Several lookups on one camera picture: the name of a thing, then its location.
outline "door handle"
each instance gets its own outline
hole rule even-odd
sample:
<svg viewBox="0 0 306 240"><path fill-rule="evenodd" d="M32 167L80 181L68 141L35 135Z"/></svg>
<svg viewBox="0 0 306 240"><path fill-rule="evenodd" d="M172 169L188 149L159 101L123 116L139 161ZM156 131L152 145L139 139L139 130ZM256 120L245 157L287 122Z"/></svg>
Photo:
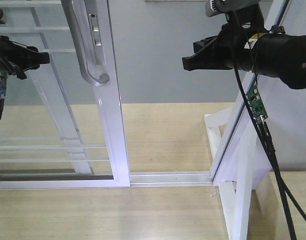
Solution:
<svg viewBox="0 0 306 240"><path fill-rule="evenodd" d="M90 28L93 24L89 22L84 0L61 0L61 4L73 38L82 77L93 86L104 86L110 77L106 73L103 62L101 65L97 64L94 47L102 46L94 41L93 29Z"/></svg>

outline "white wall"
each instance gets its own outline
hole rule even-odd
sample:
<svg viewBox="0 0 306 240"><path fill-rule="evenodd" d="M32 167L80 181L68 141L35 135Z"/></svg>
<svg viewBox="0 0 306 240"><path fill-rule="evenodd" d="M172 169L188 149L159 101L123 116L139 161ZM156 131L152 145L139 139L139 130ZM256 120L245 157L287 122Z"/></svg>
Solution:
<svg viewBox="0 0 306 240"><path fill-rule="evenodd" d="M271 2L262 2L266 16ZM109 0L117 75L124 103L234 102L232 70L183 70L193 42L217 35L224 14L205 2Z"/></svg>

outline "light wood floor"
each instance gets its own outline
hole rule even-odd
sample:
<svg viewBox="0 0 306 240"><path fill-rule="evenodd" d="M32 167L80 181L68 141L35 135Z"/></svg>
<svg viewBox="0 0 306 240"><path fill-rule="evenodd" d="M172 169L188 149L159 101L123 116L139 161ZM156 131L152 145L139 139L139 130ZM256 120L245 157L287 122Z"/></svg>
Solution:
<svg viewBox="0 0 306 240"><path fill-rule="evenodd" d="M227 240L215 187L0 191L0 240Z"/></svg>
<svg viewBox="0 0 306 240"><path fill-rule="evenodd" d="M212 157L204 115L232 104L123 104L131 172L209 170Z"/></svg>
<svg viewBox="0 0 306 240"><path fill-rule="evenodd" d="M282 172L285 183L298 204L306 213L306 172ZM268 239L289 240L290 234L285 219L278 185L270 172L256 189ZM306 240L306 222L288 199L297 239Z"/></svg>

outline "black cylinder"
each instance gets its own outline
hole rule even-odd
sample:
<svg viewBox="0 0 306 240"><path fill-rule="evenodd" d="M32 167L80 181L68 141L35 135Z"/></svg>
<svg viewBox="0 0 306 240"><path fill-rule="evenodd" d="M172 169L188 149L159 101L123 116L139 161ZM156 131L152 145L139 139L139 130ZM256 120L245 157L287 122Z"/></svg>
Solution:
<svg viewBox="0 0 306 240"><path fill-rule="evenodd" d="M251 49L246 47L245 39L235 44L240 70L280 78L292 89L306 88L306 35L264 34ZM233 67L231 57L225 57L224 62Z"/></svg>

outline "green circuit board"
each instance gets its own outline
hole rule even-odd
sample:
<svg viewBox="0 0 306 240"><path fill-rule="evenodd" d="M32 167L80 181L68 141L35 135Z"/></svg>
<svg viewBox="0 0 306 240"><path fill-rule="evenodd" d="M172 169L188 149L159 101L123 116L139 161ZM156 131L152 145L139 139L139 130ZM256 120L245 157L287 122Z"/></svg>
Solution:
<svg viewBox="0 0 306 240"><path fill-rule="evenodd" d="M263 101L259 94L258 86L256 84L253 85L246 93L246 98L253 113L253 117L257 123L261 123L262 120L268 118L267 111L265 110Z"/></svg>

